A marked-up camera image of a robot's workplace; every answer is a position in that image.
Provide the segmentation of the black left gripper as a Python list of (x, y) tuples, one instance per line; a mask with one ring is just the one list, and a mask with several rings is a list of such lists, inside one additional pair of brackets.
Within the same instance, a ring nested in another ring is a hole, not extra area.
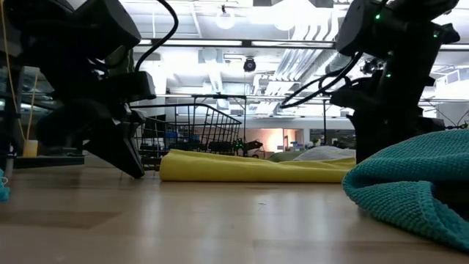
[(144, 167), (134, 135), (145, 121), (131, 103), (156, 98), (152, 76), (144, 71), (98, 81), (37, 123), (37, 140), (48, 147), (65, 146), (73, 139), (89, 140), (84, 149), (135, 179)]

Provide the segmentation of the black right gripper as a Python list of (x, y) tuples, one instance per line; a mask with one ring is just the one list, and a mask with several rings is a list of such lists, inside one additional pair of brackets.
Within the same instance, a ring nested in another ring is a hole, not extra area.
[(393, 144), (410, 138), (408, 132), (434, 132), (445, 129), (444, 121), (424, 117), (418, 105), (420, 89), (412, 88), (401, 97), (402, 85), (390, 85), (380, 73), (348, 81), (331, 95), (334, 105), (350, 108), (347, 118), (356, 135), (356, 163), (359, 164)]

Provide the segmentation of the grey microfiber towel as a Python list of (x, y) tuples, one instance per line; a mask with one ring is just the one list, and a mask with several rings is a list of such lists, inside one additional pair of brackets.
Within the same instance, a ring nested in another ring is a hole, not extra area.
[(333, 146), (313, 147), (300, 154), (294, 161), (325, 161), (343, 158), (354, 158), (355, 150), (341, 149)]

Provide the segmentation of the yellow microfiber towel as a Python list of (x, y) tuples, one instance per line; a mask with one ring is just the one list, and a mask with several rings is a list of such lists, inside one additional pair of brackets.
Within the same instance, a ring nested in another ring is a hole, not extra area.
[(259, 158), (171, 150), (159, 177), (173, 182), (340, 183), (355, 167), (354, 158), (273, 162)]

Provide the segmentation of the teal microfiber towel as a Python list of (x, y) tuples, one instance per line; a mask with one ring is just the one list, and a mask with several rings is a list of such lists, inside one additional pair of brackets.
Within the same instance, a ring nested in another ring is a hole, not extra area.
[(435, 196), (440, 183), (469, 195), (469, 129), (391, 145), (356, 165), (341, 185), (377, 220), (469, 253), (469, 221)]
[(10, 198), (10, 188), (7, 187), (8, 179), (4, 176), (4, 171), (0, 169), (0, 202), (7, 202)]

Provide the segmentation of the green cactus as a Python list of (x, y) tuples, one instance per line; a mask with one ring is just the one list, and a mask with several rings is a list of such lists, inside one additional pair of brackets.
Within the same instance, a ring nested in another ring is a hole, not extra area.
[(105, 63), (107, 65), (117, 65), (108, 69), (110, 76), (132, 73), (134, 71), (133, 49), (127, 50), (121, 46), (105, 59)]

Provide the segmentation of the yellow cup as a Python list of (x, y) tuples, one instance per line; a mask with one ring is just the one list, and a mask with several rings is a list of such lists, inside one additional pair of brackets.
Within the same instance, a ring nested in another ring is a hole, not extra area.
[(23, 145), (23, 157), (36, 158), (37, 150), (38, 150), (38, 141), (28, 139), (24, 142), (24, 145)]

